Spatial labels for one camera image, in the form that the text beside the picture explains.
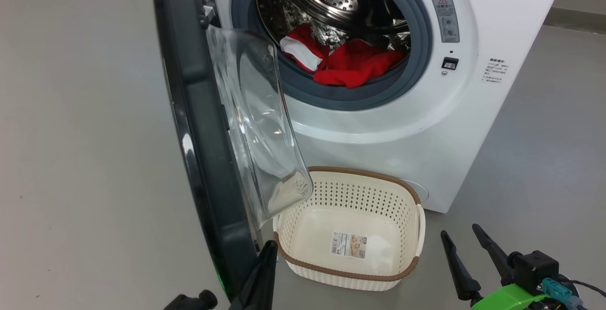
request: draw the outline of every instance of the brown basket rim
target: brown basket rim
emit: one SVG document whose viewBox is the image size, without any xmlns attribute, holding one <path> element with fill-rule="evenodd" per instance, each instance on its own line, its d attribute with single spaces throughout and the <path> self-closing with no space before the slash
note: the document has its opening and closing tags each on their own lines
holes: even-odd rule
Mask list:
<svg viewBox="0 0 606 310">
<path fill-rule="evenodd" d="M 398 178 L 395 178 L 395 177 L 391 177 L 391 176 L 387 176 L 385 174 L 379 174 L 379 173 L 375 173 L 375 172 L 368 172 L 366 170 L 341 168 L 341 167 L 314 166 L 314 167 L 309 167 L 308 170 L 309 170 L 309 172 L 333 172 L 333 173 L 353 174 L 353 175 L 358 175 L 358 176 L 377 178 L 379 180 L 385 180 L 388 182 L 396 183 L 397 185 L 402 186 L 404 189 L 406 189 L 410 193 L 410 195 L 415 200 L 416 204 L 420 204 L 419 196 L 415 192 L 415 189 L 413 189 L 408 183 L 405 183 L 404 181 L 402 181 Z M 373 282 L 395 282 L 396 280 L 400 280 L 400 279 L 408 276 L 409 274 L 411 274 L 419 262 L 419 257 L 414 256 L 410 265 L 407 268 L 405 268 L 404 271 L 402 271 L 401 273 L 395 274 L 395 275 L 369 275 L 369 274 L 346 273 L 344 271 L 329 269 L 327 267 L 322 267 L 319 265 L 302 262 L 301 260 L 292 258 L 282 248 L 282 245 L 280 243 L 280 237 L 277 232 L 273 232 L 273 238 L 277 243 L 277 249 L 279 250 L 281 256 L 283 256 L 284 259 L 286 259 L 286 261 L 288 261 L 289 263 L 299 265 L 301 267 L 305 267 L 307 269 L 311 269 L 314 271 L 318 271 L 320 273 L 337 275 L 339 277 L 345 277 L 345 278 L 371 280 Z"/>
</svg>

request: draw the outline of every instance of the front-load washing machine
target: front-load washing machine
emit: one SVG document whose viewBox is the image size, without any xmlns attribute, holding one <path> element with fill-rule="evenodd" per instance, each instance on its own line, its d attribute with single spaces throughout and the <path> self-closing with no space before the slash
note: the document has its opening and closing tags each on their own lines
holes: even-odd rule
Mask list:
<svg viewBox="0 0 606 310">
<path fill-rule="evenodd" d="M 186 168 L 228 295 L 255 259 L 260 224 L 309 192 L 301 156 L 407 180 L 424 207 L 447 212 L 552 1 L 154 0 Z M 318 84 L 279 51 L 301 23 L 331 49 L 362 38 L 403 60 L 358 88 Z M 301 193 L 276 203 L 278 185 Z"/>
<path fill-rule="evenodd" d="M 323 86 L 281 53 L 279 75 L 307 165 L 412 181 L 427 209 L 445 213 L 553 0 L 327 0 L 320 10 L 313 1 L 213 1 L 223 28 L 275 42 L 303 21 L 317 24 L 322 41 L 347 36 L 346 21 L 331 23 L 331 3 L 345 12 L 395 9 L 406 25 L 391 32 L 405 35 L 396 45 L 407 58 L 382 77 L 355 89 Z"/>
</svg>

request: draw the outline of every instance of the laundry basket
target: laundry basket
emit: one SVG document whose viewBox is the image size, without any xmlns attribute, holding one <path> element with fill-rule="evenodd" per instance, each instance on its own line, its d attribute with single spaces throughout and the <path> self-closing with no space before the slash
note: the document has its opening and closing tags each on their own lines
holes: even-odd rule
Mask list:
<svg viewBox="0 0 606 310">
<path fill-rule="evenodd" d="M 425 214 L 412 187 L 363 170 L 309 172 L 313 195 L 273 219 L 280 254 L 296 274 L 342 288 L 385 291 L 415 269 Z"/>
</svg>

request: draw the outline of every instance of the connector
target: connector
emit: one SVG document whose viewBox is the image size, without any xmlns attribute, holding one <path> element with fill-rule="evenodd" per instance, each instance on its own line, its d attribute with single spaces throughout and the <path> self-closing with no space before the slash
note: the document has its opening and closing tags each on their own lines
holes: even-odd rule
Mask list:
<svg viewBox="0 0 606 310">
<path fill-rule="evenodd" d="M 581 301 L 579 297 L 573 295 L 569 288 L 566 288 L 551 278 L 543 279 L 543 282 L 541 282 L 541 291 L 549 297 L 563 303 L 569 310 L 581 309 L 580 306 L 583 305 L 583 301 Z"/>
</svg>

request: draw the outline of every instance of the washing machine door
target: washing machine door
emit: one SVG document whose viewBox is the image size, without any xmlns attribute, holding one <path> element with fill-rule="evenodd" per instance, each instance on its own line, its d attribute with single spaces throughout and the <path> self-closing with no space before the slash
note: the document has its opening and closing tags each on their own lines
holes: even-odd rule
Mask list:
<svg viewBox="0 0 606 310">
<path fill-rule="evenodd" d="M 260 226 L 307 199 L 312 181 L 284 104 L 274 44 L 212 26 L 203 0 L 154 6 L 191 191 L 231 300 L 262 246 Z"/>
</svg>

